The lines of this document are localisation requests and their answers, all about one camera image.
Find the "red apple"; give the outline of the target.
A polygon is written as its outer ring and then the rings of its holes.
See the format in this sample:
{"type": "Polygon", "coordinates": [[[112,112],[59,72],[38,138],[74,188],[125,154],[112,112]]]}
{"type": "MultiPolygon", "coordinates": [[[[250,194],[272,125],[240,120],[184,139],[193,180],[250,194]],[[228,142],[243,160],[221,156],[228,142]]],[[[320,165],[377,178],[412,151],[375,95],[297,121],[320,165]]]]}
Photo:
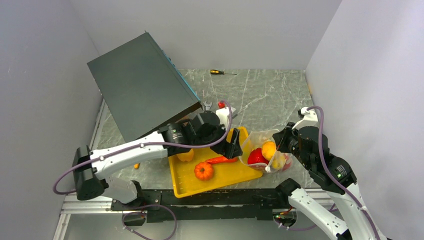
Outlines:
{"type": "Polygon", "coordinates": [[[284,166],[282,168],[282,171],[283,172],[286,171],[287,169],[289,169],[291,167],[291,165],[292,165],[292,159],[291,159],[290,156],[285,155],[284,156],[284,159],[285,159],[285,164],[284,164],[284,166]]]}

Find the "yellow lemon squash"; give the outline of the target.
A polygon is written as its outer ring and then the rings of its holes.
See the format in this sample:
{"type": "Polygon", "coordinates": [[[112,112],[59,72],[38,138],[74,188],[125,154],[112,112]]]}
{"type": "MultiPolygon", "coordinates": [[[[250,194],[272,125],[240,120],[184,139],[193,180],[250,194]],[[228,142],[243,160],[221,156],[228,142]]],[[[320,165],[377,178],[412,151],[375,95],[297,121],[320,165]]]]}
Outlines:
{"type": "Polygon", "coordinates": [[[274,170],[281,170],[286,165],[286,156],[285,154],[275,154],[271,163],[271,166],[274,170]]]}

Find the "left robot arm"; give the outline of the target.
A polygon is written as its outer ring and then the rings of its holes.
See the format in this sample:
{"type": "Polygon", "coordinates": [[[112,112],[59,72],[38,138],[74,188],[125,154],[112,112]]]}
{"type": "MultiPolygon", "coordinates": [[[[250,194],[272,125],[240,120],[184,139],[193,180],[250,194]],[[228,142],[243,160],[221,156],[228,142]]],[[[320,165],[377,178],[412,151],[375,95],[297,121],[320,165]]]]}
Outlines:
{"type": "Polygon", "coordinates": [[[212,111],[198,113],[193,119],[169,123],[137,140],[106,149],[76,150],[73,178],[77,199],[87,201],[99,196],[118,200],[131,210],[144,203],[137,181],[114,178],[113,174],[142,161],[162,159],[190,150],[209,148],[228,159],[243,154],[239,130],[234,129],[227,141],[232,116],[219,117],[212,111]]]}

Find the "red bell pepper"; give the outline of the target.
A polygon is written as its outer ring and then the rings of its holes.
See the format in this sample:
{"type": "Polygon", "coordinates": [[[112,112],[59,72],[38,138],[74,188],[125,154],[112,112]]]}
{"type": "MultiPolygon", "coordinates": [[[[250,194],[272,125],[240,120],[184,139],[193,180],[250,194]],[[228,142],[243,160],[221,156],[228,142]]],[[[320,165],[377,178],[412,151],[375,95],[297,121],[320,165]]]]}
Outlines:
{"type": "Polygon", "coordinates": [[[253,164],[269,164],[269,161],[263,156],[262,154],[262,148],[258,147],[256,149],[253,149],[247,159],[248,165],[253,164]]]}

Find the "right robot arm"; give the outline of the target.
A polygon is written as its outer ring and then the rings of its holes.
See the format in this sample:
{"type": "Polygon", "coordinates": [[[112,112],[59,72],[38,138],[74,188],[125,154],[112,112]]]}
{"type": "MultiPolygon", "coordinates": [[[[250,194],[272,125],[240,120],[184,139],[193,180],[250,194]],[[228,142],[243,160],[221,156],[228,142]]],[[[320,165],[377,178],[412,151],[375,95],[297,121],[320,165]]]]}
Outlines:
{"type": "Polygon", "coordinates": [[[313,181],[330,196],[341,217],[316,202],[291,178],[275,188],[276,203],[282,208],[291,205],[301,211],[332,240],[385,240],[386,236],[366,208],[351,166],[330,152],[328,138],[320,128],[304,126],[293,130],[293,126],[290,122],[273,134],[276,149],[296,157],[313,181]]]}

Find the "brown potato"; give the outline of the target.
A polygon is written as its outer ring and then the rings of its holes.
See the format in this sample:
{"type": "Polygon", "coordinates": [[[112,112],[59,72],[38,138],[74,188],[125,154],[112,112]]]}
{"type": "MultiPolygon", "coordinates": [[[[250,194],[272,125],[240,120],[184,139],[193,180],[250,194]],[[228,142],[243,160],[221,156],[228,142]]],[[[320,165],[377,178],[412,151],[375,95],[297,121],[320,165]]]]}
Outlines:
{"type": "Polygon", "coordinates": [[[261,154],[267,160],[271,161],[276,152],[276,144],[273,141],[266,141],[261,147],[261,154]]]}

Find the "orange pumpkin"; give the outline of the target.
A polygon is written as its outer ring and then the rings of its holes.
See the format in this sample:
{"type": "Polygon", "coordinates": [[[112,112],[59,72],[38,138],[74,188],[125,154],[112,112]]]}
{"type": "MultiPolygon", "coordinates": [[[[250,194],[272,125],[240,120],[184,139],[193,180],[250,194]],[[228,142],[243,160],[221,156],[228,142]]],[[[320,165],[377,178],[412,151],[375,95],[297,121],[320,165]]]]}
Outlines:
{"type": "Polygon", "coordinates": [[[214,177],[215,170],[212,164],[204,161],[194,167],[194,175],[198,180],[208,181],[214,177]]]}

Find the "clear zip top bag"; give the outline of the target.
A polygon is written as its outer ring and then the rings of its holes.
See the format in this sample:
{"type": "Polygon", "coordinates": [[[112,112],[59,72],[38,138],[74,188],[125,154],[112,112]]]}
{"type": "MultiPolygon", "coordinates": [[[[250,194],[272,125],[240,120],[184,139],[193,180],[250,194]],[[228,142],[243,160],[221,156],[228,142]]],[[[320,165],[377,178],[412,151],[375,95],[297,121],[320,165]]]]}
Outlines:
{"type": "Polygon", "coordinates": [[[273,135],[277,129],[252,131],[242,141],[242,164],[264,173],[284,172],[292,166],[291,157],[277,150],[278,144],[273,135]]]}

